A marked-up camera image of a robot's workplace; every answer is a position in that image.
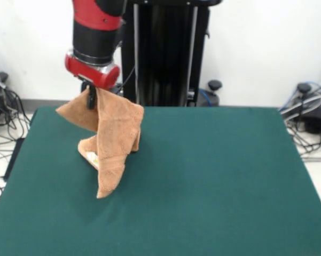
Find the table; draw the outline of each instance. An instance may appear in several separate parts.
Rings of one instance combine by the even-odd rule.
[[[274,109],[146,108],[140,150],[97,200],[39,109],[0,201],[0,255],[321,255],[321,202]]]

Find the black knob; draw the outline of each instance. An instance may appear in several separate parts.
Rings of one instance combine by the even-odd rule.
[[[222,83],[219,80],[211,80],[208,85],[209,88],[214,92],[222,88]]]
[[[297,88],[298,88],[298,91],[302,94],[307,94],[312,89],[311,85],[307,83],[300,83],[298,84]]]

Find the towel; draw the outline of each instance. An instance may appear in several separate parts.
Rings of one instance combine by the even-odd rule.
[[[144,108],[96,88],[94,109],[87,108],[89,89],[56,111],[69,122],[97,134],[79,142],[78,151],[98,171],[97,198],[118,186],[127,156],[139,149]]]

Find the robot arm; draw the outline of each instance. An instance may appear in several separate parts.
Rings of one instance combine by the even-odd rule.
[[[122,40],[122,15],[127,0],[73,0],[73,49],[65,66],[75,77],[110,89],[120,75],[113,54]]]

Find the black base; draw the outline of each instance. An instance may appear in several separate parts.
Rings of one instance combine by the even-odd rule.
[[[9,162],[9,165],[7,167],[7,170],[6,170],[6,173],[5,173],[5,176],[4,176],[4,181],[6,181],[6,182],[8,181],[8,179],[9,179],[9,177],[11,175],[15,160],[17,159],[18,153],[20,151],[20,148],[21,148],[21,145],[22,145],[23,142],[24,142],[24,138],[21,138],[21,139],[18,139],[17,143],[15,144],[15,148],[14,148],[11,160]]]

